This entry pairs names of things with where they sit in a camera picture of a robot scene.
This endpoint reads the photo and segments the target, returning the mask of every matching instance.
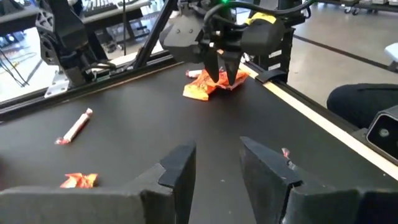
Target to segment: black cable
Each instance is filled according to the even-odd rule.
[[[0,52],[2,53],[2,55],[4,56],[4,58],[7,60],[8,63],[10,63],[10,65],[12,66],[12,68],[17,72],[19,78],[21,78],[21,80],[26,84],[29,85],[29,83],[27,83],[24,78],[22,77],[22,75],[18,72],[18,69],[10,62],[10,60],[7,58],[6,54],[0,49]]]
[[[124,55],[126,56],[127,52],[127,46],[126,46],[126,32],[127,32],[127,17],[126,17],[126,0],[123,0],[123,50],[124,50]]]
[[[6,64],[3,63],[2,59],[0,58],[0,67],[4,69],[10,76],[15,80],[15,82],[20,86],[23,87],[23,84],[12,74],[12,72],[7,68]]]
[[[201,16],[203,16],[203,17],[204,17],[204,16],[206,15],[206,13],[207,13],[206,10],[204,10],[204,9],[198,7],[198,6],[195,6],[195,5],[192,5],[191,8],[192,8],[195,12],[197,12],[199,15],[201,15]],[[220,22],[224,22],[226,26],[231,27],[231,28],[235,28],[235,29],[243,28],[243,27],[246,27],[246,26],[247,26],[246,24],[242,24],[242,25],[235,24],[233,21],[229,21],[229,20],[227,20],[227,19],[225,19],[225,18],[222,18],[222,17],[219,16],[219,15],[214,15],[214,18],[217,19],[217,20],[220,21]]]
[[[40,59],[39,62],[37,62],[36,66],[30,71],[29,75],[26,78],[26,81],[29,82],[30,79],[36,74],[37,70],[40,68],[41,64],[43,63],[43,59]]]
[[[33,57],[33,56],[36,56],[37,53],[36,53],[36,52],[29,52],[29,53],[26,53],[26,54],[23,54],[23,55],[20,55],[20,56],[16,56],[16,57],[10,58],[10,61],[13,61],[13,60],[15,60],[15,59],[19,59],[19,58],[21,58],[21,57],[25,57],[25,56],[28,56],[28,55],[31,55],[30,57],[28,57],[28,58],[31,58],[31,57]]]
[[[307,8],[307,15],[305,16],[305,18],[306,18],[306,19],[311,18],[311,15],[312,15],[311,9],[308,7],[308,8]]]
[[[100,68],[100,69],[110,69],[110,70],[114,70],[117,69],[117,66],[114,63],[105,61],[105,60],[100,60],[99,63],[94,63],[92,65],[89,65],[87,67],[84,67],[82,69],[83,72],[93,69],[93,68]]]
[[[210,19],[216,15],[216,13],[224,8],[234,8],[234,7],[240,7],[244,9],[250,9],[252,11],[257,11],[257,12],[262,12],[265,14],[270,14],[272,16],[289,16],[290,14],[296,13],[298,11],[301,11],[303,9],[306,9],[310,7],[315,0],[308,0],[305,3],[295,6],[290,9],[283,9],[283,10],[272,10],[272,9],[266,9],[260,6],[257,6],[255,4],[251,3],[246,3],[246,2],[237,2],[237,1],[230,1],[224,4],[218,4],[215,7],[212,7],[209,11],[206,12],[205,18],[203,19],[203,28],[207,30],[208,23],[210,22]]]

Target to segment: candy stick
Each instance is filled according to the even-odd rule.
[[[90,116],[93,114],[93,110],[88,108],[86,113],[83,113],[76,123],[69,129],[69,131],[63,136],[63,138],[57,138],[56,144],[64,145],[72,142],[73,138],[77,135],[79,130],[85,125]]]
[[[290,151],[286,148],[282,148],[282,153],[286,159],[289,159]]]
[[[201,74],[201,70],[192,70],[192,71],[189,71],[189,70],[187,70],[186,72],[185,72],[185,75],[187,76],[187,77],[190,77],[190,78],[198,78],[198,76]]]

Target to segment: wrapped candy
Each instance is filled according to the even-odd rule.
[[[60,186],[61,188],[84,188],[91,189],[98,174],[83,175],[81,173],[65,174],[68,179]]]
[[[187,76],[188,78],[198,78],[199,75],[201,74],[201,70],[187,70],[185,72],[185,76]]]
[[[77,133],[84,127],[85,123],[89,120],[90,116],[93,114],[93,110],[87,108],[86,113],[83,113],[76,123],[69,129],[69,131],[62,137],[55,140],[56,144],[64,145],[72,142],[73,138]]]
[[[209,94],[216,90],[216,88],[222,88],[225,90],[233,90],[238,85],[242,84],[245,79],[248,77],[248,72],[244,72],[242,70],[238,70],[236,74],[235,84],[230,86],[228,84],[228,77],[226,72],[220,69],[219,71],[219,80],[218,82],[214,82],[209,76],[206,70],[202,70],[201,74],[198,78],[191,82],[188,85],[185,85],[183,96],[193,98],[196,100],[208,101]]]
[[[282,148],[282,153],[286,159],[289,159],[290,151],[286,148]]]

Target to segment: robotic arm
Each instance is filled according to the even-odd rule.
[[[243,53],[269,55],[281,43],[285,20],[300,14],[313,3],[270,10],[245,2],[181,2],[182,17],[160,34],[160,43],[178,61],[204,63],[214,82],[218,81],[218,59],[224,61],[229,84],[233,85]],[[244,24],[235,24],[231,8],[256,11]]]
[[[91,48],[86,27],[69,4],[77,0],[39,0],[35,26],[40,37],[41,57],[48,65],[58,65],[71,86],[95,79],[91,68],[115,68]]]

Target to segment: black table surface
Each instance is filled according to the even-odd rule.
[[[175,146],[197,142],[197,182],[190,223],[254,223],[239,166],[240,136],[282,152],[337,188],[398,188],[397,182],[266,90],[252,78],[210,101],[182,96],[183,64],[0,126],[0,189],[58,187],[64,174],[98,173],[118,186]],[[67,146],[56,146],[78,117],[94,114]]]

